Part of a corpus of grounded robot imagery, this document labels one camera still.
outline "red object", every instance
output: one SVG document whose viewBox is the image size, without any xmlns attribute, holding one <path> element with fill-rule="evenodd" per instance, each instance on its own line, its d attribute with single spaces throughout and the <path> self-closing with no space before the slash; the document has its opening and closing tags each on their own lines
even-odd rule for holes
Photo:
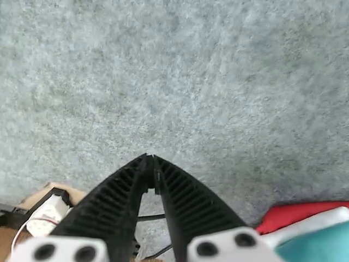
<svg viewBox="0 0 349 262">
<path fill-rule="evenodd" d="M 262 223 L 256 228 L 256 230 L 261 235 L 264 235 L 318 213 L 335 209 L 340 206 L 346 206 L 349 208 L 349 202 L 336 201 L 273 206 L 264 215 Z"/>
</svg>

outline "gray carpet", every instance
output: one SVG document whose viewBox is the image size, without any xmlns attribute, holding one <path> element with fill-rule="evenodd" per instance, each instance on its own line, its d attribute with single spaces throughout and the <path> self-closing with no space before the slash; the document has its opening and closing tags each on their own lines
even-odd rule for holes
<svg viewBox="0 0 349 262">
<path fill-rule="evenodd" d="M 340 0 L 0 0 L 1 202 L 49 181 L 92 189 L 144 152 L 251 224 L 275 203 L 349 199 L 348 13 Z M 170 241 L 165 222 L 140 228 L 149 252 Z"/>
</svg>

